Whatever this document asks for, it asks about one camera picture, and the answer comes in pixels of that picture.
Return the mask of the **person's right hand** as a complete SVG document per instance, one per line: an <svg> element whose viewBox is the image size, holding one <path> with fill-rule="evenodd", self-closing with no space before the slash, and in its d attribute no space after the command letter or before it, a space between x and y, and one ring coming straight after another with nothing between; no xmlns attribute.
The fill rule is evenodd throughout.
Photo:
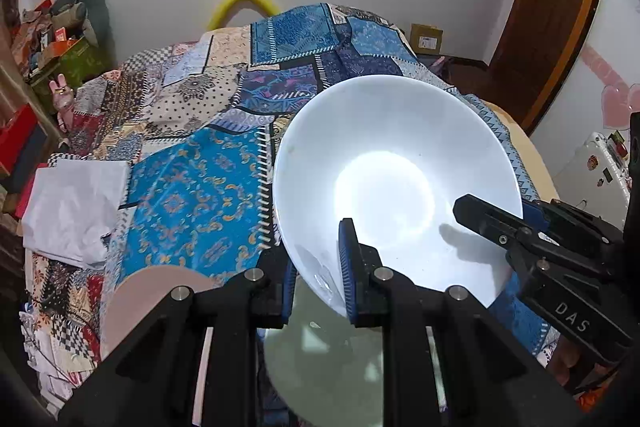
<svg viewBox="0 0 640 427"><path fill-rule="evenodd" d="M599 366L584 353L579 346L561 336L553 355L547 364L547 372L566 391L575 390L592 374L599 372Z"/></svg>

